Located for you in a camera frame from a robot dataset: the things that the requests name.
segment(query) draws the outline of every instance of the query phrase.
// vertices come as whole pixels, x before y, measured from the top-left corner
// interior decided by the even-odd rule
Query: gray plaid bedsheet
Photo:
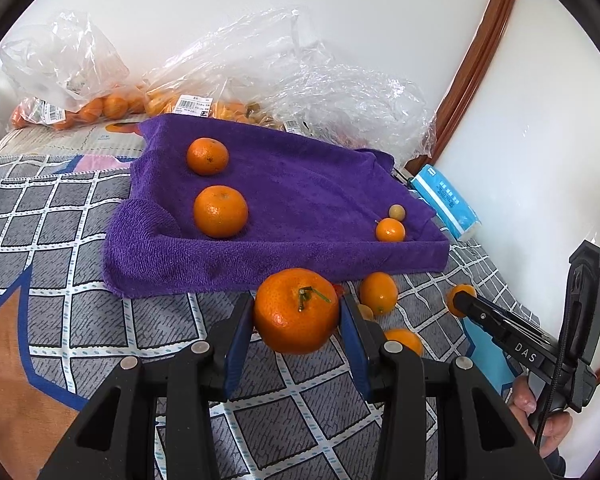
[[[231,313],[237,293],[120,300],[102,282],[100,250],[114,209],[129,194],[127,170],[53,174],[71,157],[0,158],[0,295],[32,265],[29,353],[35,371],[89,398],[126,355],[145,359],[179,351]],[[495,303],[516,303],[498,269],[474,240],[452,239],[444,272],[394,276],[397,308],[384,330],[420,334],[426,357],[450,361],[468,348],[445,296],[471,283]],[[355,294],[357,282],[346,283]],[[166,480],[165,402],[158,402],[155,479]],[[210,406],[221,478],[370,478],[382,406],[355,390],[332,337],[306,356],[272,352],[251,338],[242,381],[230,402]],[[427,479],[437,476],[435,402],[427,402]]]

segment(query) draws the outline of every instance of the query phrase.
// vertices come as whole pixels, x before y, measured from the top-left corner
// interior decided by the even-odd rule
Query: silver bolt
[[[203,354],[207,352],[210,348],[211,346],[209,346],[209,343],[207,343],[206,341],[196,341],[195,343],[193,343],[193,345],[191,345],[191,351],[194,354]]]
[[[132,355],[126,356],[122,361],[120,361],[120,368],[123,370],[131,370],[131,368],[135,368],[138,364],[138,358],[133,357]]]
[[[468,357],[460,356],[456,358],[456,366],[462,370],[468,370],[474,366],[474,362]]]
[[[389,354],[399,354],[402,352],[402,344],[397,341],[387,341],[384,343],[384,349],[389,352]]]

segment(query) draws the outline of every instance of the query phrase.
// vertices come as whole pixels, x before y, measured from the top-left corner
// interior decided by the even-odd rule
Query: white label
[[[197,95],[181,95],[173,109],[174,114],[209,117],[213,98]]]
[[[64,108],[59,108],[53,104],[44,102],[42,109],[42,120],[45,124],[56,124],[66,120]]]
[[[290,134],[302,135],[302,128],[300,127],[300,123],[298,121],[285,121],[283,124],[285,125],[286,132]]]

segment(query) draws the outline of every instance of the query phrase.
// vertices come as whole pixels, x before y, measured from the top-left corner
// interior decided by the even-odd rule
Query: purple cloth
[[[356,152],[250,124],[166,114],[141,124],[146,149],[131,165],[131,194],[114,213],[104,243],[104,280],[114,293],[141,298],[257,288],[274,272],[304,267],[332,282],[437,272],[449,244],[434,211],[391,176],[393,158]],[[198,176],[187,148],[213,137],[229,165]],[[193,202],[207,186],[237,189],[249,221],[230,240],[194,225]],[[391,205],[407,210],[407,241],[376,241],[376,220]]]

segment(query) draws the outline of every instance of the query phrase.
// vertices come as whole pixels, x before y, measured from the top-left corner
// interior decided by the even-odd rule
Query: human hand
[[[526,418],[536,410],[536,398],[529,388],[528,377],[520,375],[513,381],[513,393],[509,400],[509,409],[516,417],[527,436],[534,441],[536,432],[529,425]],[[540,447],[540,456],[545,458],[557,449],[573,424],[571,414],[558,412],[550,415],[544,425],[542,435],[546,437]]]

